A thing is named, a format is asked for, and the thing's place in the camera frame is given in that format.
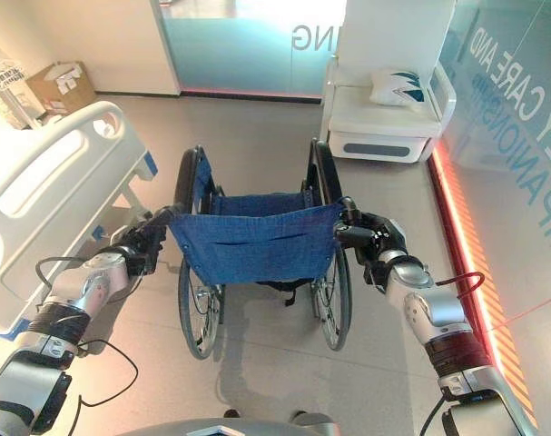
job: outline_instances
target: cardboard box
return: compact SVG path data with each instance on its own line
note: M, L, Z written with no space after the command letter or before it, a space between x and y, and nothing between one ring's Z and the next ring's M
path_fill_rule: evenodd
M81 62L49 65L29 77L27 84L49 114L70 114L95 101Z

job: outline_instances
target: glass door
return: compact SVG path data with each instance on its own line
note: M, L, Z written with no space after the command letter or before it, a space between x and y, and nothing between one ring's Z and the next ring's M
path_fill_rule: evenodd
M183 91L320 97L346 0L161 1Z

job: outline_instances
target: black cable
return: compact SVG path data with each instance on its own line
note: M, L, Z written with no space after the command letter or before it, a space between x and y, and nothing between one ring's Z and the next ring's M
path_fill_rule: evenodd
M435 415L438 412L438 409L440 409L442 407L444 402L445 402L445 396L443 395L442 397L440 397L440 400L438 400L437 405L434 407L432 412L427 417L427 420L424 422L424 425L422 426L422 430L420 431L419 436L424 436L426 434L426 432L428 430L428 426L430 425L430 422L435 417Z
M473 284L468 289L468 291L460 293L457 296L457 298L459 298L459 300L461 300L461 299L467 297L468 295L470 295L471 293L473 293L474 291L476 291L478 288L481 287L481 285L485 282L485 274L483 274L482 272L479 272L479 271L467 272L465 274L460 274L457 277L453 277L452 279L443 280L441 282L436 282L435 285L436 286L442 286L442 285L445 285L445 284L456 283L456 282L460 282L461 280L469 279L471 277L478 277L478 281L477 281L477 283Z
M140 371L138 370L138 366L133 362L132 359L130 359L128 357L127 354L125 354L122 350L120 350L119 348L117 348L116 346L114 345L111 345L108 341L105 341L103 339L94 339L94 340L91 340L91 341L88 341L88 342L83 342L83 343L80 343L78 345L78 348L81 348L85 345L89 345L90 343L94 343L94 342L100 342L100 343L104 343L105 345L108 345L109 347L113 348L114 350L116 350L118 353L120 353L124 359L126 361L128 361L134 368L135 370L135 374L133 376L133 379L132 381L130 381L130 384L128 384L125 388L123 388L121 391L119 391L118 393L116 393L115 395L112 395L111 397L109 398L106 398L105 400L102 400L102 401L99 401L99 402L94 402L94 403L90 403L90 402L86 402L84 401L84 399L82 398L81 395L78 395L77 396L77 411L75 412L75 417L74 417L74 422L72 423L72 428L71 430L69 430L69 433L68 433L68 436L72 436L74 434L74 431L75 431L75 426L77 425L77 421L79 420L79 415L80 415L80 412L82 411L82 406L85 406L85 407L97 407L97 406L101 406L102 404L105 404L107 403L108 401L111 401L113 400L114 398L117 398L119 397L120 395L122 395L124 392L126 392L127 390L129 390L132 385L136 382L136 380L138 379L138 374L140 373Z
M77 262L86 262L87 259L84 259L83 257L75 257L75 256L53 256L53 257L46 257L45 259L42 259L35 265L35 272L37 273L37 277L45 283L45 285L51 289L53 287L53 284L47 280L47 278L44 276L43 272L41 271L41 265L48 262L60 262L60 261L77 261Z

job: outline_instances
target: wheelchair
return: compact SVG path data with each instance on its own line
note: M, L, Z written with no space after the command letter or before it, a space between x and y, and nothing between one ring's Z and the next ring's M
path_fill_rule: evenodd
M183 253L178 283L182 332L207 358L223 323L227 285L255 282L291 292L308 285L314 317L339 351L351 322L349 266L333 226L344 207L328 145L313 139L298 193L227 196L201 146L183 155L170 229Z

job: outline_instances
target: orange led light strip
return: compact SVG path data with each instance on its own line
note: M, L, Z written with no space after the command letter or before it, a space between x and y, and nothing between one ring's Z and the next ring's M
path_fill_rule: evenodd
M468 211L465 195L443 145L439 144L432 155L465 267L468 272L481 271L485 274L485 282L472 298L477 306L478 321L486 335L487 349L513 393L521 401L527 417L537 426L513 337L506 327L507 318Z

